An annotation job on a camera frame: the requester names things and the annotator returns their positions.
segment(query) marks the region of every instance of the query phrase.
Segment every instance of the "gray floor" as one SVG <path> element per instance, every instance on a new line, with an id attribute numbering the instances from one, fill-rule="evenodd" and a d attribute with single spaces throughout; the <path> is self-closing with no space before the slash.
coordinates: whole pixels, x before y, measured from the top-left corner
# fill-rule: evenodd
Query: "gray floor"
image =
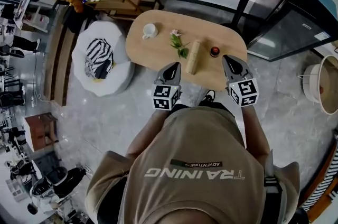
<path id="1" fill-rule="evenodd" d="M 228 13 L 206 6 L 175 1 L 166 1 L 167 11 L 178 12 L 216 23 L 231 20 Z M 127 33 L 128 24 L 120 25 Z M 301 186 L 304 187 L 317 169 L 332 139 L 332 129 L 338 122 L 338 114 L 328 116 L 319 105 L 308 101 L 297 77 L 305 68 L 320 62 L 310 51 L 273 63 L 249 56 L 249 66 L 257 78 L 260 98 L 256 110 L 270 147 L 274 150 L 274 161 L 284 166 L 297 161 L 301 167 Z M 38 56 L 36 79 L 42 79 L 43 55 Z M 29 88 L 32 84 L 34 57 L 20 60 L 20 76 Z M 67 168 L 77 163 L 88 165 L 92 170 L 98 166 L 102 154 L 112 150 L 124 154 L 129 143 L 144 126 L 153 112 L 151 105 L 151 84 L 156 73 L 137 66 L 129 87 L 118 96 L 96 97 L 84 90 L 71 71 L 68 100 L 65 107 L 37 101 L 31 108 L 32 90 L 27 92 L 27 109 L 18 109 L 21 115 L 38 114 L 51 108 L 58 119 L 60 142 L 55 146 Z M 42 91 L 40 82 L 37 91 Z M 182 82 L 182 102 L 195 105 L 205 89 Z M 223 103 L 236 116 L 243 132 L 240 109 L 225 93 L 217 94 L 217 101 Z M 89 179 L 85 178 L 75 189 L 74 199 L 84 209 L 84 197 Z"/>

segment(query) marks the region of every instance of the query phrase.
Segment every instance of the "white pouf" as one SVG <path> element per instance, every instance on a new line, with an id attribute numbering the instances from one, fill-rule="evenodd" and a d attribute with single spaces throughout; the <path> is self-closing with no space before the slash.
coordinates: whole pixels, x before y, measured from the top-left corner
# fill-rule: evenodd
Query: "white pouf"
<path id="1" fill-rule="evenodd" d="M 94 82 L 85 73 L 87 47 L 95 38 L 104 38 L 113 50 L 116 65 L 105 79 Z M 134 64 L 130 61 L 125 47 L 126 38 L 116 24 L 107 21 L 95 21 L 79 34 L 72 53 L 74 74 L 82 86 L 97 96 L 118 94 L 124 91 L 134 74 Z"/>

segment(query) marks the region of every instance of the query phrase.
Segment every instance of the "pink flower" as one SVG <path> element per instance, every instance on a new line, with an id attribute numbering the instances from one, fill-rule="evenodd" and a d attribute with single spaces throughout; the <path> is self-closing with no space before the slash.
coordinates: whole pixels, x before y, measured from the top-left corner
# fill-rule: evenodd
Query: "pink flower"
<path id="1" fill-rule="evenodd" d="M 176 35 L 177 37 L 179 37 L 179 36 L 182 35 L 182 33 L 179 33 L 178 30 L 172 30 L 171 33 L 170 33 L 170 35 L 173 35 L 173 34 Z"/>

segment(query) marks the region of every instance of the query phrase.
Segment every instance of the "white cup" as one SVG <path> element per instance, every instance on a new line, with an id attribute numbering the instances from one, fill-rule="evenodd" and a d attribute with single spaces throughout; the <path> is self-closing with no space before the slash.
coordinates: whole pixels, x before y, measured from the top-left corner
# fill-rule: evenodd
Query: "white cup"
<path id="1" fill-rule="evenodd" d="M 143 40 L 148 39 L 148 38 L 154 38 L 158 34 L 158 30 L 154 24 L 147 24 L 143 28 Z"/>

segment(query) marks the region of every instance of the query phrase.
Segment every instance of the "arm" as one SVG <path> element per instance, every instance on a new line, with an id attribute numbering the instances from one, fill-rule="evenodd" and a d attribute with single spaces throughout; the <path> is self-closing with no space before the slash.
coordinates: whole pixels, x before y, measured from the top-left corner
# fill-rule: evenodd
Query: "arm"
<path id="1" fill-rule="evenodd" d="M 167 115 L 168 111 L 165 110 L 157 110 L 152 114 L 147 124 L 130 144 L 126 154 L 127 158 L 136 159 L 136 157 L 147 149 L 156 135 L 161 131 Z"/>
<path id="2" fill-rule="evenodd" d="M 265 159 L 270 153 L 270 146 L 258 120 L 255 108 L 253 106 L 243 107 L 242 113 L 247 150 L 259 163 L 265 165 Z"/>

